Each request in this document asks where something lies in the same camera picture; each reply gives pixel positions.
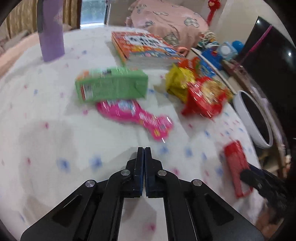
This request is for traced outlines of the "person's right hand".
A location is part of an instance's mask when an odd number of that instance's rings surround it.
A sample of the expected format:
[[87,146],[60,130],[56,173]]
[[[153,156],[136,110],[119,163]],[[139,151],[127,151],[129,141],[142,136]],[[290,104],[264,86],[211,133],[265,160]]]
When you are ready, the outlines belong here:
[[265,238],[271,238],[283,222],[283,218],[277,222],[272,222],[274,218],[275,210],[265,201],[255,223],[256,228],[261,231]]

